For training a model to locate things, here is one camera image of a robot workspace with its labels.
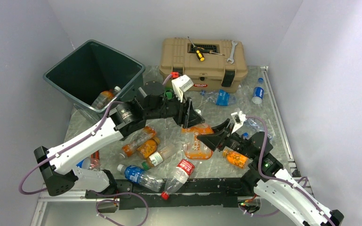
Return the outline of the crushed orange label bottle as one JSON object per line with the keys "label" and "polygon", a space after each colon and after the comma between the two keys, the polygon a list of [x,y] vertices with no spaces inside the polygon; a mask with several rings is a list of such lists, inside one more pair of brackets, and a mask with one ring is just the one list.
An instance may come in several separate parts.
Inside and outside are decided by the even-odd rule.
{"label": "crushed orange label bottle", "polygon": [[212,128],[207,123],[202,123],[187,129],[181,129],[181,148],[185,156],[191,160],[208,160],[213,151],[198,140],[198,135],[213,134]]}

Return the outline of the crushed Pepsi bottle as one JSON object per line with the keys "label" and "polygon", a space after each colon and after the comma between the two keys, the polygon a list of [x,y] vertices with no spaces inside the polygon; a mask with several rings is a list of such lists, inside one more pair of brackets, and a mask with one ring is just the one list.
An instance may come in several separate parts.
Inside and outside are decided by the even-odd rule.
{"label": "crushed Pepsi bottle", "polygon": [[249,140],[250,136],[249,136],[249,134],[248,134],[247,132],[245,132],[245,133],[243,133],[243,134],[241,135],[241,138],[242,138],[243,140]]}

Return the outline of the clear bottle red label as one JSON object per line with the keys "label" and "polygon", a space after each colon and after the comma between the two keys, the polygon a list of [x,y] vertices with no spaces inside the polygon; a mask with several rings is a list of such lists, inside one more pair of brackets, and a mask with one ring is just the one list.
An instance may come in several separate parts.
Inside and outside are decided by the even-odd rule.
{"label": "clear bottle red label", "polygon": [[168,200],[171,194],[175,194],[187,182],[195,170],[192,160],[184,158],[176,165],[165,183],[165,188],[161,193],[161,198]]}

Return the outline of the large orange label bottle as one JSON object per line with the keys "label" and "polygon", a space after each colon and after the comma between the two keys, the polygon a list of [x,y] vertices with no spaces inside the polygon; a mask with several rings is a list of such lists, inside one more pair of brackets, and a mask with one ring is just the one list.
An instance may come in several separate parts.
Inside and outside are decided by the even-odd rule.
{"label": "large orange label bottle", "polygon": [[91,107],[97,110],[103,109],[120,91],[121,88],[115,86],[113,89],[101,92],[93,101]]}

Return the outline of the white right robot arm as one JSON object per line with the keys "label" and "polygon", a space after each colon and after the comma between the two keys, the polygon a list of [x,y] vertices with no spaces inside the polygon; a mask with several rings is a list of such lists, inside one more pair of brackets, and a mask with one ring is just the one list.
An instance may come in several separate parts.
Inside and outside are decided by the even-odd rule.
{"label": "white right robot arm", "polygon": [[234,131],[236,124],[226,120],[213,128],[213,134],[197,138],[211,150],[230,149],[251,159],[241,177],[241,190],[256,194],[275,206],[297,226],[339,226],[344,215],[313,198],[271,154],[272,144],[266,131],[246,139]]}

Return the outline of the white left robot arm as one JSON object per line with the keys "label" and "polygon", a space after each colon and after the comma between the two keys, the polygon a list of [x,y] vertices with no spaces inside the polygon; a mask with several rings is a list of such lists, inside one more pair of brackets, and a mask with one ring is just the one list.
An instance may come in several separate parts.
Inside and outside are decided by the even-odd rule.
{"label": "white left robot arm", "polygon": [[112,197],[117,183],[109,170],[91,171],[77,164],[93,152],[143,129],[147,120],[172,118],[183,128],[203,123],[184,93],[193,86],[187,76],[172,80],[171,97],[163,84],[150,81],[138,88],[131,101],[109,107],[102,119],[71,140],[52,148],[35,149],[34,155],[46,189],[58,196],[78,188]]}

